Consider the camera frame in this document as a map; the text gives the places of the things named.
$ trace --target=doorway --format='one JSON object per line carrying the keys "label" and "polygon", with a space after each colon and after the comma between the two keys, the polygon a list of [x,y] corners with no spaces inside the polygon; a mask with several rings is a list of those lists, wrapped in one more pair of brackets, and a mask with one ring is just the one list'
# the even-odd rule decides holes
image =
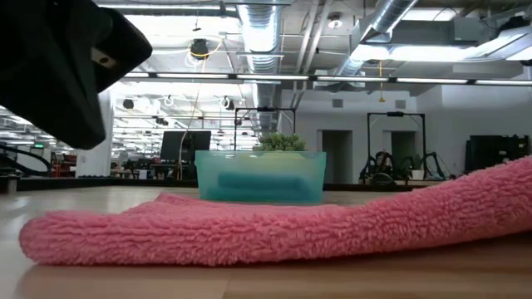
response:
{"label": "doorway", "polygon": [[327,153],[325,184],[352,184],[352,131],[322,130],[322,151]]}
{"label": "doorway", "polygon": [[392,131],[392,152],[396,163],[401,163],[406,157],[416,157],[416,132]]}

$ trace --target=wooden floor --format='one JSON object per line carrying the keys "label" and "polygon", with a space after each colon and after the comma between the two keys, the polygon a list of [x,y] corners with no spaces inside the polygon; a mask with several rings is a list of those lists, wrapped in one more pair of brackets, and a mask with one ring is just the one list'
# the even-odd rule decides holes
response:
{"label": "wooden floor", "polygon": [[[120,212],[160,191],[107,187],[0,197],[3,298],[532,298],[532,234],[446,248],[313,262],[207,267],[39,267],[17,235],[51,209]],[[330,203],[364,203],[375,193],[328,193]]]}

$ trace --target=succulent plant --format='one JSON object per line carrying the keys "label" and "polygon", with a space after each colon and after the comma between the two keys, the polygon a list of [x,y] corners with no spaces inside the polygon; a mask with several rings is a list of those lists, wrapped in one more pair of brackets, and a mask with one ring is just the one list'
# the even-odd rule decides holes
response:
{"label": "succulent plant", "polygon": [[279,133],[272,133],[268,136],[260,137],[261,145],[255,146],[253,150],[256,151],[304,151],[305,141],[301,140],[296,134],[283,135]]}

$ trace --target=translucent plastic bin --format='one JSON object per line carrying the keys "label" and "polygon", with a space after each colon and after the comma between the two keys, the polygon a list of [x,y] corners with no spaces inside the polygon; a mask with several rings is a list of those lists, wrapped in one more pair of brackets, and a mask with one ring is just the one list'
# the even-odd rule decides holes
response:
{"label": "translucent plastic bin", "polygon": [[232,202],[323,201],[325,153],[196,151],[199,195]]}

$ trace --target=pink towel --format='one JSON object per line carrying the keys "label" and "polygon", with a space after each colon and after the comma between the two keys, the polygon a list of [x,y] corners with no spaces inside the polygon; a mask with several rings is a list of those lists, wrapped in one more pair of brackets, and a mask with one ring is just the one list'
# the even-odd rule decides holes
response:
{"label": "pink towel", "polygon": [[493,238],[532,229],[532,159],[362,206],[211,203],[161,194],[124,213],[50,212],[20,232],[59,265],[277,262]]}

